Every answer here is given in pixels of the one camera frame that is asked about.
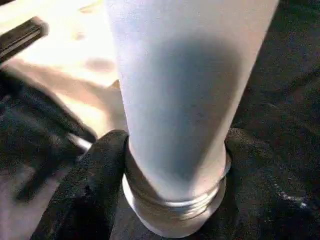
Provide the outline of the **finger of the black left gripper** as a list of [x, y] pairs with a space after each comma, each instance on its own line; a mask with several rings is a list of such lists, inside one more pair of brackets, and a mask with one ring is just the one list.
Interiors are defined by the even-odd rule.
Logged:
[[15, 200], [18, 202], [30, 202], [38, 194], [49, 177], [55, 176], [61, 167], [73, 165], [78, 156], [79, 150], [77, 148], [62, 149], [54, 155], [50, 155], [36, 168], [31, 178], [18, 190]]

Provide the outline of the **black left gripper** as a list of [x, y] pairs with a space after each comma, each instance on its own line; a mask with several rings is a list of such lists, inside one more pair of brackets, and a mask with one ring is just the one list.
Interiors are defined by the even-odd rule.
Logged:
[[[38, 17], [0, 34], [5, 62], [48, 34]], [[0, 145], [6, 149], [59, 150], [72, 146], [69, 135], [94, 143], [97, 136], [55, 98], [21, 78], [0, 74]]]

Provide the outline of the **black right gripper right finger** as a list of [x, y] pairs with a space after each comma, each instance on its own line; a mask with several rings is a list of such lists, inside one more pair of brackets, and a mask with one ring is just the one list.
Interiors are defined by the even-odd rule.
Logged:
[[202, 240], [312, 240], [314, 194], [265, 142], [232, 128], [231, 168], [218, 210], [200, 229]]

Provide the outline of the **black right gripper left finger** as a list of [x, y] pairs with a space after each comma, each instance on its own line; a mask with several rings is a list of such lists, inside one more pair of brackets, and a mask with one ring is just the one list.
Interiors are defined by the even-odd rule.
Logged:
[[60, 183], [32, 240], [108, 240], [114, 226], [129, 136], [98, 139]]

